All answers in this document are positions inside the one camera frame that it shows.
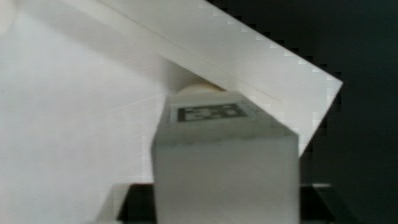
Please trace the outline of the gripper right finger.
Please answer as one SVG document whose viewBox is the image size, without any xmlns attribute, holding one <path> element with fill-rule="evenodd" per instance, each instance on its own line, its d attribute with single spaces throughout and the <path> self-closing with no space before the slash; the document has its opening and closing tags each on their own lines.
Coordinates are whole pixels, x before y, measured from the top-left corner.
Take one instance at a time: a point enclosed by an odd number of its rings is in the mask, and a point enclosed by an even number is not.
<svg viewBox="0 0 398 224">
<path fill-rule="evenodd" d="M 330 184 L 300 185 L 300 224 L 359 224 Z"/>
</svg>

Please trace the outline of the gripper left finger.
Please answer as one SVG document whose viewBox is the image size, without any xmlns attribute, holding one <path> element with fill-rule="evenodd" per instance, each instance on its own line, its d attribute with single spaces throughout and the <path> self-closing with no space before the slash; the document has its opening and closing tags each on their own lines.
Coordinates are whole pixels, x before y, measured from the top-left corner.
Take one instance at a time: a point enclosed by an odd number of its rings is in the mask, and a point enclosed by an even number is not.
<svg viewBox="0 0 398 224">
<path fill-rule="evenodd" d="M 112 186 L 94 224 L 156 224 L 151 183 L 120 183 Z"/>
</svg>

